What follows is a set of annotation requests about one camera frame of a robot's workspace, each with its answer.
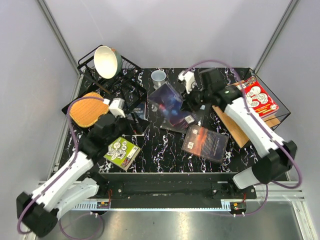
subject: gray wall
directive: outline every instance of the gray wall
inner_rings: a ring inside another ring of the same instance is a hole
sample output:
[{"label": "gray wall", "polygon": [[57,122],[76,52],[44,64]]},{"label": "gray wall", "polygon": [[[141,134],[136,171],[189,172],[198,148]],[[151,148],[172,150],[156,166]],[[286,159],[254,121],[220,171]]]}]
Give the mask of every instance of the gray wall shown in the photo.
[{"label": "gray wall", "polygon": [[76,59],[104,44],[141,67],[184,68],[212,58],[254,67],[290,0],[46,2]]},{"label": "gray wall", "polygon": [[320,1],[300,1],[274,45],[260,77],[291,110],[277,129],[298,146],[303,193],[320,235]]},{"label": "gray wall", "polygon": [[0,239],[16,240],[16,197],[46,179],[77,76],[35,0],[1,0],[0,34]]}]

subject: book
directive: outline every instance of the book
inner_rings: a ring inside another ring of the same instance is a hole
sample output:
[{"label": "book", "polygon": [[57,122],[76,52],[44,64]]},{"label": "book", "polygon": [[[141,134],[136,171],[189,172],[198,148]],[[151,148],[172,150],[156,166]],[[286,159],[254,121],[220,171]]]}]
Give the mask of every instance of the book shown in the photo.
[{"label": "book", "polygon": [[[206,109],[206,106],[202,105],[200,107],[199,111],[197,111],[195,113],[195,116],[197,118],[197,122],[195,122],[194,124],[197,124],[200,127],[202,126],[202,124],[204,122],[205,109]],[[179,129],[179,128],[176,128],[176,127],[172,126],[171,123],[167,121],[167,119],[163,120],[163,123],[160,125],[160,128],[161,129],[165,129],[165,130],[170,130],[170,131],[173,131],[173,132],[177,132],[177,133],[181,133],[181,134],[186,134],[187,131],[188,131],[187,128]]]},{"label": "book", "polygon": [[140,150],[137,145],[119,137],[108,146],[108,152],[104,155],[104,158],[127,171]]},{"label": "book", "polygon": [[181,111],[183,98],[169,82],[165,82],[151,93],[148,100],[176,129],[186,129],[190,124],[197,121],[194,113]]},{"label": "book", "polygon": [[145,120],[146,119],[146,112],[147,112],[146,102],[139,103],[139,105],[133,109],[133,112],[135,112],[139,118]]},{"label": "book", "polygon": [[228,140],[227,135],[191,125],[184,138],[182,150],[220,164],[224,160]]},{"label": "book", "polygon": [[[241,81],[241,84],[244,88],[249,106],[259,114],[260,118],[264,119],[270,115],[276,114],[279,110],[279,106],[254,76],[245,81]],[[237,82],[234,85],[241,90],[240,82]]]}]

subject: red book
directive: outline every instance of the red book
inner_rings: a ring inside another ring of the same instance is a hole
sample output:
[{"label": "red book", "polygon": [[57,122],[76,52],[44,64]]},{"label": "red book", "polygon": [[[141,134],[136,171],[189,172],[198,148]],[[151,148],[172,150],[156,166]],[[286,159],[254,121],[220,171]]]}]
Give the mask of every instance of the red book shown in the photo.
[{"label": "red book", "polygon": [[[279,106],[254,76],[241,83],[246,93],[246,99],[249,106],[259,114],[260,118],[263,119],[270,115],[274,115],[278,111]],[[241,90],[240,83],[236,83],[235,85]]]}]

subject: dvd case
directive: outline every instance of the dvd case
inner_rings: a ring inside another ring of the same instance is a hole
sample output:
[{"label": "dvd case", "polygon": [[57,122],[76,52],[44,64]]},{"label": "dvd case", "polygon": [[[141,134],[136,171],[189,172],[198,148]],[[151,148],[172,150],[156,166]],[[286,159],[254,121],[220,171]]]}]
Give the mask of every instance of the dvd case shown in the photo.
[{"label": "dvd case", "polygon": [[161,112],[166,120],[177,130],[184,130],[197,121],[194,113],[181,111],[183,99],[169,82],[148,96],[148,100]]},{"label": "dvd case", "polygon": [[184,138],[182,150],[220,164],[225,158],[228,140],[227,135],[191,125]]},{"label": "dvd case", "polygon": [[[198,126],[202,127],[202,124],[204,122],[204,118],[205,118],[205,109],[206,106],[202,105],[201,108],[199,109],[199,111],[197,111],[195,113],[195,117],[197,119],[197,121],[194,122],[194,124],[197,124]],[[188,129],[177,129],[176,127],[172,126],[170,122],[167,121],[167,119],[163,120],[163,123],[160,125],[161,129],[164,130],[169,130],[169,131],[173,131],[173,132],[177,132],[177,133],[181,133],[181,134],[186,134]]]}]

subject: red wire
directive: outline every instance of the red wire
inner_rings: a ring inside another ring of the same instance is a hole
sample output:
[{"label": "red wire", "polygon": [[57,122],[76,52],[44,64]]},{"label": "red wire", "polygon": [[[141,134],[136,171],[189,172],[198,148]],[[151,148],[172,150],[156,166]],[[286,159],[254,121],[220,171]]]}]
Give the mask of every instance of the red wire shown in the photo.
[{"label": "red wire", "polygon": [[244,193],[244,194],[243,194],[243,201],[240,202],[240,203],[241,203],[241,204],[244,203],[246,199],[247,199],[247,195]]},{"label": "red wire", "polygon": [[110,190],[108,190],[108,195],[109,195],[109,205],[110,205],[110,203],[111,203],[111,196],[112,196],[112,190],[110,189]]}]

